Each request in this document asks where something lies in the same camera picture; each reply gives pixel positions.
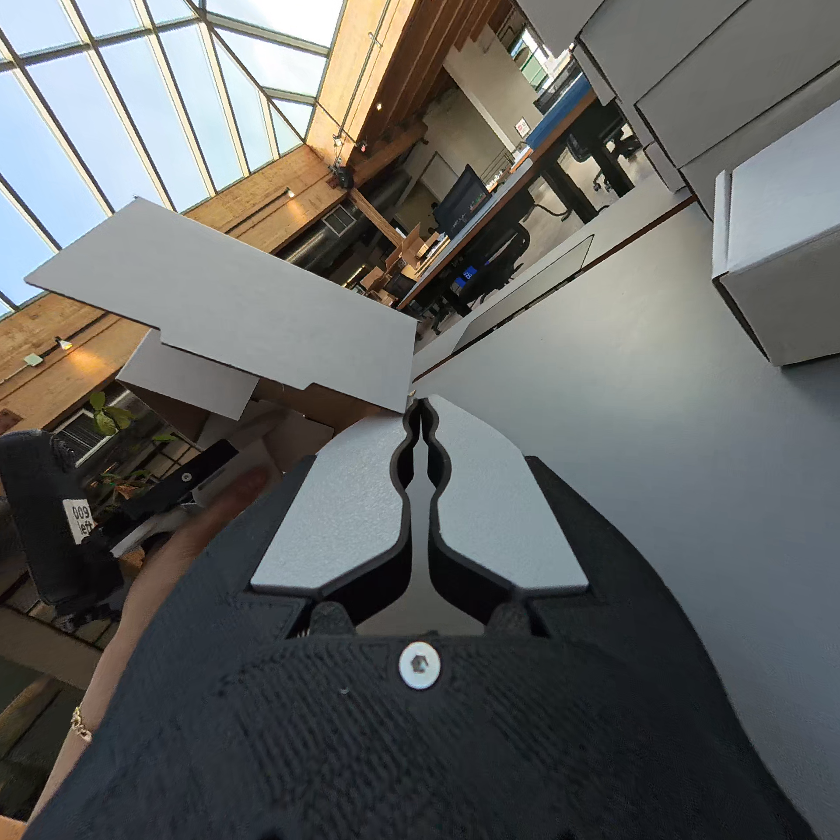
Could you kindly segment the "person's left hand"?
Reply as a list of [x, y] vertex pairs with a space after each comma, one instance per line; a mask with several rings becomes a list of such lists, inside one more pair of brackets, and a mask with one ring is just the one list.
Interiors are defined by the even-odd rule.
[[143, 562], [122, 609], [120, 642], [135, 645], [194, 560], [266, 487], [269, 473], [257, 467], [238, 477], [209, 505], [181, 525]]

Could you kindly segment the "long wooden-edged desk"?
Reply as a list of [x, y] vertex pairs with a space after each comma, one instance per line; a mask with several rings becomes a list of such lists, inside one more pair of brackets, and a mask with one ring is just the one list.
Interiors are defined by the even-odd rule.
[[536, 207], [530, 186], [539, 179], [560, 200], [566, 213], [583, 223], [592, 221], [598, 210], [560, 166], [560, 153], [560, 144], [555, 143], [543, 157], [535, 159], [532, 154], [523, 159], [519, 168], [493, 192], [489, 203], [435, 256], [394, 309], [408, 312], [412, 305], [421, 307], [447, 295], [462, 268], [479, 269], [494, 258]]

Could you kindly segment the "white cardboard box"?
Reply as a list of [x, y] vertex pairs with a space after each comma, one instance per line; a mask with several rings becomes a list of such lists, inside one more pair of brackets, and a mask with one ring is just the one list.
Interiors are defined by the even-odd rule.
[[212, 497], [264, 465], [406, 438], [414, 321], [298, 266], [137, 198], [25, 281], [146, 328], [117, 375], [197, 448], [234, 455]]

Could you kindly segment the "blue-topped table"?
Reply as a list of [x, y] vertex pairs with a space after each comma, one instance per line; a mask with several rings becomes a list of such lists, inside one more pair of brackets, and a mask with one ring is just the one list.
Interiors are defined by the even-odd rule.
[[[617, 105], [615, 100], [607, 104], [601, 103], [584, 72], [579, 71], [561, 88], [559, 96], [556, 98], [551, 109], [544, 114], [538, 126], [530, 132], [526, 139], [526, 144], [535, 152], [544, 144], [561, 142], [577, 162], [582, 163], [592, 158], [591, 156], [585, 156], [573, 141], [568, 141], [568, 137], [574, 121], [593, 103], [600, 103], [603, 106], [609, 105], [610, 103]], [[603, 186], [613, 192], [612, 188], [606, 183], [603, 173], [599, 170], [598, 174], [604, 181]]]

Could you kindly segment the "person's left forearm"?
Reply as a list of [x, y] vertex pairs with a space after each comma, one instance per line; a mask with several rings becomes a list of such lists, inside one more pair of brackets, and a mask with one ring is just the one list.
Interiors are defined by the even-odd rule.
[[36, 817], [44, 810], [80, 758], [92, 745], [138, 638], [139, 632], [132, 628], [128, 610], [124, 610], [118, 629], [101, 654], [80, 705], [71, 714], [68, 734], [60, 748], [45, 788], [29, 817], [22, 838], [28, 838]]

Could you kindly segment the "green potted plant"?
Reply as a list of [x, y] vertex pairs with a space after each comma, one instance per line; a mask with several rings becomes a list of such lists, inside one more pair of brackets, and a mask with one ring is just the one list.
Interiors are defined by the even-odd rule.
[[86, 468], [90, 472], [87, 488], [99, 510], [112, 512], [120, 503], [143, 495], [161, 480], [153, 462], [179, 437], [131, 392], [111, 401], [105, 392], [94, 392], [89, 406], [94, 430], [102, 436], [103, 446], [92, 457], [93, 465]]

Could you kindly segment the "pile of brown cardboard boxes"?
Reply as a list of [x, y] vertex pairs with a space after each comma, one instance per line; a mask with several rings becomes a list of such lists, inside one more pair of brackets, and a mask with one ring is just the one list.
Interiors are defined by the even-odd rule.
[[439, 240], [435, 228], [426, 239], [419, 233], [419, 226], [406, 236], [401, 244], [385, 258], [385, 267], [373, 268], [361, 281], [361, 294], [369, 299], [393, 307], [415, 288], [426, 260]]

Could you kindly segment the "metal air duct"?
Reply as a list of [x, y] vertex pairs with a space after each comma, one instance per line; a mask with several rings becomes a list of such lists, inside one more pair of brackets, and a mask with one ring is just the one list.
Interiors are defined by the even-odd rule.
[[364, 236], [377, 236], [382, 232], [350, 200], [343, 204], [351, 206], [358, 217], [358, 221], [345, 236], [336, 238], [320, 219], [289, 244], [279, 248], [275, 256], [294, 266], [318, 273], [328, 268]]

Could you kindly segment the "stack of white folded boxes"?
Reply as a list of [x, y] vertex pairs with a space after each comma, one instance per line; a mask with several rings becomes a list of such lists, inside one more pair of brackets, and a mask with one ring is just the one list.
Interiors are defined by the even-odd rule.
[[711, 216], [712, 283], [765, 358], [838, 355], [839, 2], [520, 6]]

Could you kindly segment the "black office chair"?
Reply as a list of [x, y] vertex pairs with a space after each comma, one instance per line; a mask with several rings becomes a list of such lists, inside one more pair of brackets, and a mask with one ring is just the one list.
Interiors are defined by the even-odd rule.
[[591, 156], [599, 165], [605, 182], [617, 196], [624, 196], [634, 189], [618, 158], [630, 159], [642, 149], [634, 131], [623, 139], [625, 124], [622, 111], [614, 103], [606, 106], [593, 103], [574, 121], [568, 137], [568, 141], [573, 141], [584, 156]]
[[471, 312], [472, 303], [482, 301], [492, 291], [498, 291], [506, 286], [515, 271], [522, 266], [518, 260], [525, 254], [530, 242], [530, 232], [521, 223], [517, 223], [511, 230], [511, 236], [504, 247], [483, 265], [477, 267], [460, 291], [454, 291], [449, 287], [435, 299], [436, 312], [430, 325], [432, 332], [440, 335], [440, 324], [447, 315], [455, 313], [465, 318]]

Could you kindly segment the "black computer monitor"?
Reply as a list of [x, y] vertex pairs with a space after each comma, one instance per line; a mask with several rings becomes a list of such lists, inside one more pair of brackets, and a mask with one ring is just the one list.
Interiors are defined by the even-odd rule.
[[487, 186], [467, 164], [444, 198], [433, 207], [437, 231], [455, 239], [489, 200]]

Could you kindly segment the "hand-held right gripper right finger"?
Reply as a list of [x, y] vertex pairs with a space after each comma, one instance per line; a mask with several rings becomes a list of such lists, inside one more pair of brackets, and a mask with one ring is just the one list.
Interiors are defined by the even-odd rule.
[[487, 624], [498, 606], [580, 595], [589, 581], [521, 450], [440, 395], [422, 400], [434, 485], [428, 569], [438, 594]]

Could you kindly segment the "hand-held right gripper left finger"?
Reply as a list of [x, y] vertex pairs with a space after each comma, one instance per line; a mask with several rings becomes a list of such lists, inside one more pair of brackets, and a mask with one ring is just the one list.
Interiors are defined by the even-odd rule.
[[336, 602], [353, 624], [393, 604], [412, 576], [418, 401], [368, 416], [326, 444], [250, 579], [261, 594]]

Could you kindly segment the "skylight window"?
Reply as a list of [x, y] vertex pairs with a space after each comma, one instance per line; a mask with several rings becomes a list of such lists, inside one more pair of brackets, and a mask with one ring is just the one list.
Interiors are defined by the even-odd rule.
[[303, 145], [346, 5], [2, 1], [2, 318], [135, 198], [184, 212]]

